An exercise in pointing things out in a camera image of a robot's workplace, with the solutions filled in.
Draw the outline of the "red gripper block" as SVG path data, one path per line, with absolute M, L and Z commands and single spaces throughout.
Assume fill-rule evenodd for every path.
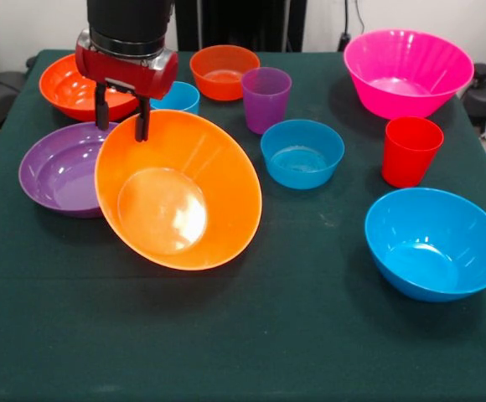
M 150 121 L 150 99 L 162 99 L 171 89 L 178 74 L 178 54 L 163 49 L 158 56 L 149 59 L 119 59 L 104 54 L 93 47 L 77 44 L 75 61 L 78 71 L 94 80 L 96 126 L 107 130 L 109 106 L 106 102 L 106 86 L 115 86 L 124 92 L 133 93 L 138 101 L 135 139 L 148 139 Z

